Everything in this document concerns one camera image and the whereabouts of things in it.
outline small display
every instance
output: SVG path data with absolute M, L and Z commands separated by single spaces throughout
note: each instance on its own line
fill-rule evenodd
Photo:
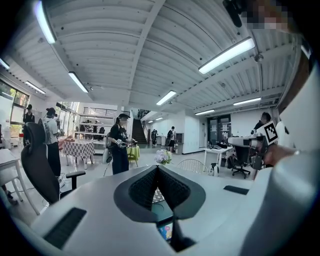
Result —
M 170 240 L 172 238 L 172 227 L 173 227 L 173 224 L 170 223 L 168 225 L 158 228 L 160 234 L 163 236 L 165 240 Z

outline wire chair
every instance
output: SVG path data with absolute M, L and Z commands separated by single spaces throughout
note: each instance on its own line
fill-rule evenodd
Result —
M 185 171 L 208 175 L 207 167 L 202 162 L 195 159 L 182 160 L 177 167 Z

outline ar tag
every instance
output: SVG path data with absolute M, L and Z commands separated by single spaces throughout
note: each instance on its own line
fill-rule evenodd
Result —
M 264 126 L 261 126 L 258 130 L 256 130 L 256 132 L 261 133 L 266 137 L 266 142 L 268 143 L 268 145 L 274 143 L 279 139 L 276 132 L 276 126 L 273 121 L 266 123 Z

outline white flowers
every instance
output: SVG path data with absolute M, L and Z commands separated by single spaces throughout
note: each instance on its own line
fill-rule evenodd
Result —
M 172 160 L 171 156 L 172 156 L 171 152 L 161 149 L 156 152 L 154 156 L 154 160 L 159 164 L 165 165 L 171 162 Z

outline yellow table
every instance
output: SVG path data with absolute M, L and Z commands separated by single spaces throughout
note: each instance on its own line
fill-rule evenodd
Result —
M 137 145 L 136 147 L 127 147 L 126 152 L 128 154 L 129 162 L 135 161 L 136 167 L 138 167 L 138 159 L 140 157 L 140 147 Z

